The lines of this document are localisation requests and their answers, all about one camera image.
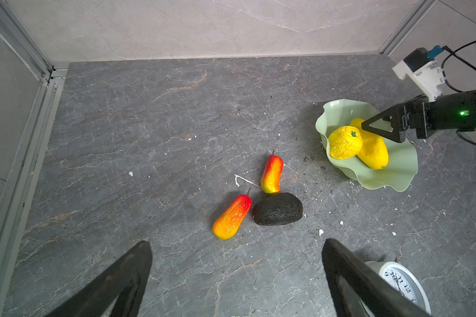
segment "clock face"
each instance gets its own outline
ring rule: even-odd
[[[395,290],[399,291],[407,300],[418,305],[418,299],[414,293],[413,285],[398,270],[387,267],[381,277],[387,281]]]

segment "white bracket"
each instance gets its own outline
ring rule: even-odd
[[[413,73],[402,60],[393,67],[393,71],[401,80],[407,77],[411,78],[428,97],[429,102],[434,102],[437,97],[443,95],[443,92],[437,87],[444,83],[443,72],[435,61],[426,63]]]

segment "wall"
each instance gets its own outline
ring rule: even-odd
[[[5,0],[52,61],[377,52],[416,0]]]
[[[399,62],[418,47],[431,49],[435,45],[441,47],[447,45],[456,50],[474,40],[476,40],[476,0],[437,1],[390,57]],[[470,45],[457,54],[476,66],[475,45]],[[441,63],[448,55],[444,52],[438,55],[436,60]],[[476,89],[476,72],[456,58],[449,58],[444,70],[448,82],[455,88],[464,91]],[[455,93],[446,85],[440,87],[444,94]],[[467,134],[476,142],[476,131]]]
[[[0,196],[39,85],[35,76],[0,38]]]

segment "blue connector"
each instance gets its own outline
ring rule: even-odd
[[[427,57],[433,60],[437,55],[441,54],[442,52],[444,52],[444,50],[439,45],[436,45],[433,47],[433,49],[427,52]]]

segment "green plate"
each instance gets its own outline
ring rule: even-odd
[[[403,192],[418,173],[418,156],[416,149],[405,140],[396,143],[383,138],[388,149],[388,166],[375,170],[369,168],[357,156],[346,160],[337,160],[330,156],[328,136],[337,128],[349,125],[354,118],[364,120],[379,113],[371,104],[362,101],[340,99],[327,102],[323,106],[323,114],[316,121],[316,130],[321,134],[321,143],[326,149],[330,163],[339,168],[346,176],[367,189],[377,189],[390,186],[397,192]],[[372,124],[376,128],[389,130],[391,125],[387,121],[378,120]]]

